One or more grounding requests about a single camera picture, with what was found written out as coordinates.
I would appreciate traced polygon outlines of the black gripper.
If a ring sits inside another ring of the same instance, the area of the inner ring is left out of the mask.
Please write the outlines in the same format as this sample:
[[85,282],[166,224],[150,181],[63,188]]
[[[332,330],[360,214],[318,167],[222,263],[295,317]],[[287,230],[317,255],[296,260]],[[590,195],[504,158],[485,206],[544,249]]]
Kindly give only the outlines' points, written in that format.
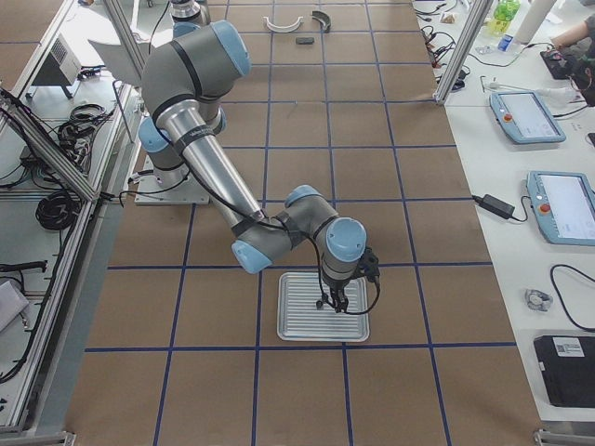
[[330,307],[336,308],[336,313],[346,313],[349,305],[349,299],[345,295],[345,288],[350,283],[350,281],[336,280],[325,276],[324,283],[329,289],[329,295],[325,298],[326,303]]

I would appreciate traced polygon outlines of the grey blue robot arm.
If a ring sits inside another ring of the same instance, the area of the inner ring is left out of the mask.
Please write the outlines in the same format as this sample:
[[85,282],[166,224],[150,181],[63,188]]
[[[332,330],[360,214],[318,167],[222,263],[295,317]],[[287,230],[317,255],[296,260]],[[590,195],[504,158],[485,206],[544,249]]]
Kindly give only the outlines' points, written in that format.
[[167,147],[216,201],[236,237],[231,249],[243,269],[256,274],[308,240],[317,257],[317,305],[345,313],[350,281],[365,277],[380,284],[363,224],[340,216],[309,185],[295,188],[284,210],[268,217],[202,115],[202,104],[227,94],[250,69],[242,37],[231,23],[218,20],[155,48],[144,65],[141,95]]

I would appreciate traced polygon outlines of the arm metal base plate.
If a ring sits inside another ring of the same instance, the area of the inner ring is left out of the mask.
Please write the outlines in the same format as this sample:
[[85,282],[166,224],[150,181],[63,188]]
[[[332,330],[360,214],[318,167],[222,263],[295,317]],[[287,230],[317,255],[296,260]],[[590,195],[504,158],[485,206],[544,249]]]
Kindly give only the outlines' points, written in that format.
[[207,192],[198,184],[189,168],[182,164],[174,169],[164,170],[153,165],[146,156],[144,170],[150,170],[138,180],[137,205],[185,205],[209,204]]

